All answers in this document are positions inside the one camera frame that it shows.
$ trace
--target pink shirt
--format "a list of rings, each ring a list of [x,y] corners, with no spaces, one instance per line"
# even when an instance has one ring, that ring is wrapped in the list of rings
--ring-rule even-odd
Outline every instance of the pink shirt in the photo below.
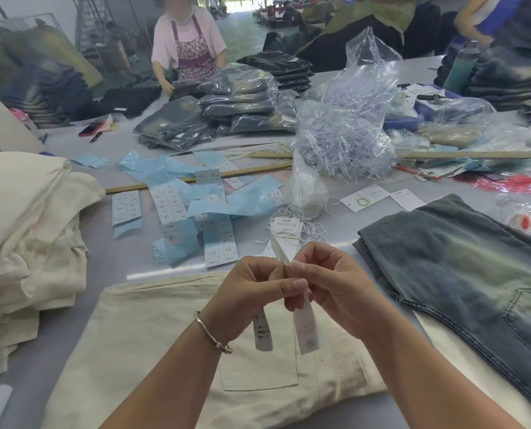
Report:
[[[192,12],[196,15],[198,24],[202,29],[202,35],[206,39],[210,56],[216,59],[219,53],[226,49],[226,43],[218,31],[216,21],[212,14],[200,6],[192,6]],[[190,42],[198,36],[194,21],[186,24],[176,23],[178,40],[181,42]],[[155,26],[155,42],[152,48],[152,61],[159,62],[165,69],[178,67],[178,52],[174,33],[172,32],[172,18],[168,13],[161,16]]]

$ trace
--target floral apron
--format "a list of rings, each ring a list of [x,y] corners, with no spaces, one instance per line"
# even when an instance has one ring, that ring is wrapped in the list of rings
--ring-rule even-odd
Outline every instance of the floral apron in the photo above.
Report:
[[[216,61],[210,55],[208,44],[202,34],[196,15],[192,15],[198,36],[190,42],[180,42],[176,22],[172,21],[172,31],[178,52],[178,75],[180,79],[203,79],[218,71]]]

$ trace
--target gray jeans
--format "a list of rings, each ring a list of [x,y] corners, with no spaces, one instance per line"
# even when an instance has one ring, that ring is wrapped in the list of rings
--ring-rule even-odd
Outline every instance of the gray jeans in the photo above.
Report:
[[[531,401],[531,237],[455,194],[359,236],[355,248],[399,303],[452,328]]]

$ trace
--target bundle of tags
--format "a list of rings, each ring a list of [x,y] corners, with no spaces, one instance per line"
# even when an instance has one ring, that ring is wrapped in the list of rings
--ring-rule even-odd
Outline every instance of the bundle of tags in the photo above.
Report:
[[[156,262],[176,265],[198,251],[202,232],[206,266],[219,266],[239,259],[232,219],[272,213],[285,203],[283,184],[269,175],[253,181],[250,176],[222,180],[220,172],[237,167],[216,151],[195,152],[207,167],[185,164],[175,158],[147,159],[129,153],[117,164],[119,170],[145,182],[160,218],[162,238],[154,242]],[[195,177],[189,185],[179,177]],[[224,182],[234,188],[226,195]],[[115,237],[142,226],[138,191],[112,197]]]

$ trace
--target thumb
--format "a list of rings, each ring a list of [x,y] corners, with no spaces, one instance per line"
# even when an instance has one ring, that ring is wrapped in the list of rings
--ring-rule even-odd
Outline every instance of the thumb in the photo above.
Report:
[[[309,285],[304,279],[281,279],[257,283],[259,289],[258,304],[264,306],[275,301],[299,295],[305,292]]]
[[[339,273],[319,265],[307,264],[298,261],[291,262],[291,272],[297,277],[307,280],[330,292],[344,291],[347,286],[341,280]]]

